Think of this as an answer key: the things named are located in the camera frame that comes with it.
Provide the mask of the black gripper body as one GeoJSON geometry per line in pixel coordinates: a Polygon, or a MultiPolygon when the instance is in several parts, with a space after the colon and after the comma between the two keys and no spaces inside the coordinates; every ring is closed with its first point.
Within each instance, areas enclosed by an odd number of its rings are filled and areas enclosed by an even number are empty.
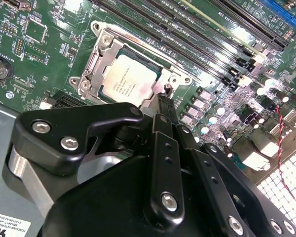
{"type": "Polygon", "coordinates": [[[185,216],[171,230],[153,226],[144,214],[148,159],[123,161],[63,194],[50,209],[40,237],[224,237],[194,177],[181,171],[185,216]]]}

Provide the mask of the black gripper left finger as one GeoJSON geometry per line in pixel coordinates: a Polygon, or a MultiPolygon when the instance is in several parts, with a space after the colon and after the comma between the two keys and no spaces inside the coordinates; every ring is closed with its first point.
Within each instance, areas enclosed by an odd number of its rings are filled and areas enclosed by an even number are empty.
{"type": "Polygon", "coordinates": [[[179,225],[185,216],[179,143],[166,96],[143,113],[127,102],[20,114],[8,168],[47,217],[66,192],[123,161],[148,159],[144,214],[152,225],[179,225]]]}

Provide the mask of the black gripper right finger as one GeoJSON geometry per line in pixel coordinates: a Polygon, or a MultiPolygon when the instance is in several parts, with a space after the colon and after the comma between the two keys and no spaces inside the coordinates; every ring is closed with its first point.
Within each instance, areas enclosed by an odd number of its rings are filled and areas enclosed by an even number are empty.
{"type": "Polygon", "coordinates": [[[178,122],[172,99],[167,115],[175,126],[181,165],[214,237],[296,237],[296,226],[214,144],[197,145],[178,122]]]}

